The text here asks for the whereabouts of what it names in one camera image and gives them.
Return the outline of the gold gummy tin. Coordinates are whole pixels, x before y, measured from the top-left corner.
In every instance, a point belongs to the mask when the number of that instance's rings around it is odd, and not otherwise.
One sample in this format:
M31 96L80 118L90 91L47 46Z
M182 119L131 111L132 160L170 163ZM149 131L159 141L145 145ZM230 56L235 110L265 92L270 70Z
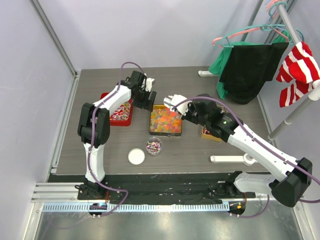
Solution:
M154 105L149 118L149 134L158 137L180 137L183 123L178 112L172 112L165 105Z

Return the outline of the red candy tin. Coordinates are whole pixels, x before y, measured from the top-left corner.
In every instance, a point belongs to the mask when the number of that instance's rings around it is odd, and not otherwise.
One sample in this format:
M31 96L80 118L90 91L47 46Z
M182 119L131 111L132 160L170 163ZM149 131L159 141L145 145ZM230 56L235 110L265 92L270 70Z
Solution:
M123 103L118 107L109 118L110 126L128 127L131 125L133 116L133 100Z

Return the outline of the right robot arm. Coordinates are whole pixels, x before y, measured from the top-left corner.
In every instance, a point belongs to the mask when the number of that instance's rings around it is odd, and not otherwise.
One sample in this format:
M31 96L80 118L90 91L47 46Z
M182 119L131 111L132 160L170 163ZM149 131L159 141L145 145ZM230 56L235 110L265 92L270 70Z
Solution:
M221 112L216 102L207 94L191 98L179 96L172 106L183 120L205 127L214 137L242 150L269 172L266 176L240 172L226 184L226 193L233 198L246 192L267 194L291 208L302 202L302 196L312 182L312 162L277 149L255 134L233 112Z

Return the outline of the silver metal scoop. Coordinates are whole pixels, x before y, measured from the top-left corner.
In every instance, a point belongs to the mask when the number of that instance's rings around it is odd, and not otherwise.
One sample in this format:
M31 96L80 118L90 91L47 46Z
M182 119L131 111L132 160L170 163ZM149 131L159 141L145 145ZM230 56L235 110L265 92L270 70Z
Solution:
M175 102L174 102L174 96L173 95L168 95L163 99L163 104L167 107L167 108L171 108L175 106Z

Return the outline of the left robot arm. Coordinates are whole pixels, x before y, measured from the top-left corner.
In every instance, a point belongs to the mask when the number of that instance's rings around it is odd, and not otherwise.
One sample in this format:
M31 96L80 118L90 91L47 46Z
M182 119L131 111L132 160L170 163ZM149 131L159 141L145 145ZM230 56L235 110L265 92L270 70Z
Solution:
M105 186L104 148L110 137L110 116L129 100L151 112L157 95L152 91L154 84L154 78L134 70L105 97L82 106L77 134L85 149L86 173L83 184L76 186L79 197L100 200L106 195L109 188Z

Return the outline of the clear round jar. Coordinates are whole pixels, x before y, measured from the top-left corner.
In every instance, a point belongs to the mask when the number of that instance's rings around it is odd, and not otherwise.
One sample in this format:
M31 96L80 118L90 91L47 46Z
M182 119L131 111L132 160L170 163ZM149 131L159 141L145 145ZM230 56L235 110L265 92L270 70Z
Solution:
M162 149L163 149L163 143L158 137L150 137L146 142L146 151L151 156L158 156Z

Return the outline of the white round lid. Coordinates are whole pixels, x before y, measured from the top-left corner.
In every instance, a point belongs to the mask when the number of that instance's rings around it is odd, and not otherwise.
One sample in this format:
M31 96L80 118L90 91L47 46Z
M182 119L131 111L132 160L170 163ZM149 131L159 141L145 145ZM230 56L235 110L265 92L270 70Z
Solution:
M134 148L134 149L130 150L130 152L128 153L127 158L128 158L128 161L132 165L140 165L145 160L145 153L140 148Z

